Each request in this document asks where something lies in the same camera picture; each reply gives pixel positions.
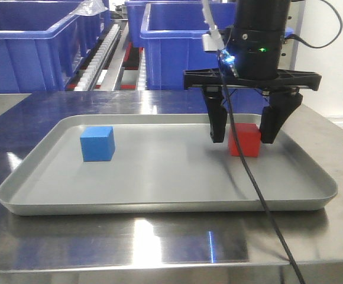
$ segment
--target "white wall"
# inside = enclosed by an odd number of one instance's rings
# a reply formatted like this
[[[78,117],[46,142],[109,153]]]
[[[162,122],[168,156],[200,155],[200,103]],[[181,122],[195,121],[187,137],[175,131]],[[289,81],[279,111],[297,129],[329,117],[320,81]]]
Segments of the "white wall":
[[[322,45],[338,31],[338,20],[330,7],[319,0],[306,0],[301,38],[312,45]],[[343,0],[328,0],[343,19]],[[299,43],[295,70],[322,75],[317,92],[302,90],[303,102],[328,117],[343,115],[343,32],[337,41],[324,49],[310,49]]]

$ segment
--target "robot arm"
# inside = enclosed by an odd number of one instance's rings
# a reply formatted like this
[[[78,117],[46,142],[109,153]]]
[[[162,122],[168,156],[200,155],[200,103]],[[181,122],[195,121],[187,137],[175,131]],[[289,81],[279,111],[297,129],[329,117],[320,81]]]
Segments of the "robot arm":
[[[273,143],[283,123],[302,103],[300,87],[317,91],[320,75],[278,69],[291,1],[301,0],[237,0],[234,25],[224,32],[227,44],[220,51],[219,69],[185,71],[185,88],[200,86],[203,90],[214,143],[224,140],[227,116],[220,74],[228,86],[257,88],[269,97],[261,117],[263,143]]]

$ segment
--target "red cube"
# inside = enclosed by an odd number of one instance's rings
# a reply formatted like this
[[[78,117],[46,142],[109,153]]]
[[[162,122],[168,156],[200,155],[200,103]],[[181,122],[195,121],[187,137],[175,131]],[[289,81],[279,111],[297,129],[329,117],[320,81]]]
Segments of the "red cube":
[[[258,157],[261,144],[261,133],[255,123],[236,123],[236,132],[245,157]],[[232,156],[239,156],[233,138],[232,128],[229,130],[228,148]]]

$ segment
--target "white cable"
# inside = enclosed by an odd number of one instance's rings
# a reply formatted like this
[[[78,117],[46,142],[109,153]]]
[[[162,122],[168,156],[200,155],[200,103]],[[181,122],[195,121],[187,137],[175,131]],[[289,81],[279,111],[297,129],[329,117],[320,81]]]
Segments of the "white cable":
[[[215,25],[215,22],[213,21],[211,8],[209,6],[209,0],[202,0],[202,5],[203,16],[205,17],[205,23],[209,26],[211,38],[214,40],[218,50],[223,50],[225,48],[225,45],[219,33],[218,27]]]

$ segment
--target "cable connector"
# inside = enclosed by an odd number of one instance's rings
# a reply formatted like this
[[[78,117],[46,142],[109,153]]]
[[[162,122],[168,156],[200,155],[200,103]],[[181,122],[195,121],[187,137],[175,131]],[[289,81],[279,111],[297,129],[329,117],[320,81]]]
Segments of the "cable connector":
[[[233,55],[230,55],[230,53],[227,50],[223,49],[223,50],[220,50],[219,58],[220,58],[221,63],[224,64],[225,66],[228,66],[231,69],[233,75],[235,77],[238,77],[238,72],[235,66],[236,57]]]

